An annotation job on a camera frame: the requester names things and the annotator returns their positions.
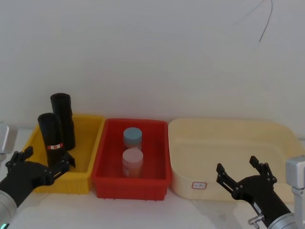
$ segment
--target metal clamp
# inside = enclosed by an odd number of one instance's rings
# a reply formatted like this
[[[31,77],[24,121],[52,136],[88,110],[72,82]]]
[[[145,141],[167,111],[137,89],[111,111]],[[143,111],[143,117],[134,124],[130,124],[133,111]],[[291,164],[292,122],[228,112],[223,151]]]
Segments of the metal clamp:
[[[259,225],[257,224],[257,222],[262,221],[264,219],[264,216],[262,214],[255,216],[251,219],[248,220],[248,224],[249,225],[253,225],[255,227],[255,229],[259,229]]]
[[[295,222],[299,229],[305,229],[305,156],[286,161],[286,182],[292,186],[295,196]]]

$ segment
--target red plastic bin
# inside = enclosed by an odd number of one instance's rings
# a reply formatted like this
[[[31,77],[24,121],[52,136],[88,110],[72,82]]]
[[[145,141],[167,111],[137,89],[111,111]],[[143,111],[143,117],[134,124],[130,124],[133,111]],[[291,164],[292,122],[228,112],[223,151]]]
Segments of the red plastic bin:
[[[141,178],[123,176],[123,131],[128,127],[142,130]],[[117,118],[105,121],[92,171],[98,198],[164,200],[171,176],[166,122]]]

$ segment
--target table surface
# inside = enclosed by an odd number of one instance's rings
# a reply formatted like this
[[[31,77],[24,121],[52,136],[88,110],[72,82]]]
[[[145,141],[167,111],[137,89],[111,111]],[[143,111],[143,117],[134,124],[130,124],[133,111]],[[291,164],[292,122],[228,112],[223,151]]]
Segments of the table surface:
[[[31,132],[18,132],[15,150],[23,148]],[[0,180],[7,173],[6,161],[0,167]],[[187,200],[170,189],[164,201],[98,199],[93,192],[88,195],[32,193],[18,208],[9,228],[254,229],[247,221],[255,215],[245,202]]]

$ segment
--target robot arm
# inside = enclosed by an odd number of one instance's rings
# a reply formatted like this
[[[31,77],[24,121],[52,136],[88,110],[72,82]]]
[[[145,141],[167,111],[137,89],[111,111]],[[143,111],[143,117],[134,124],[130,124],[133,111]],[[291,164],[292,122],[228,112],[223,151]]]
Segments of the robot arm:
[[[239,182],[227,175],[221,164],[217,165],[217,182],[229,191],[234,199],[247,201],[257,213],[248,220],[250,225],[259,228],[257,222],[262,221],[268,229],[296,229],[293,213],[274,192],[273,184],[277,182],[267,163],[259,163],[255,156],[250,164],[259,175],[246,177]]]
[[[295,196],[295,222],[299,229],[305,229],[305,156],[286,161],[286,182]]]
[[[74,158],[66,152],[61,161],[49,168],[40,163],[25,161],[33,155],[33,147],[15,152],[5,165],[7,176],[0,182],[0,229],[5,229],[17,208],[37,187],[52,185],[54,181],[75,166]]]

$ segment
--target black cylinder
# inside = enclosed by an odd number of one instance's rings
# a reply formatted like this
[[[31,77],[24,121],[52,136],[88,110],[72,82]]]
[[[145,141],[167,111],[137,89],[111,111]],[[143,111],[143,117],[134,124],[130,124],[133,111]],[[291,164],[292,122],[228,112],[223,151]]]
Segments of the black cylinder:
[[[66,152],[61,133],[61,123],[55,114],[44,113],[38,117],[38,124],[47,152],[48,166],[53,167]]]
[[[63,144],[66,150],[71,150],[75,147],[71,97],[65,93],[56,93],[51,96],[51,103],[54,114],[61,121]]]

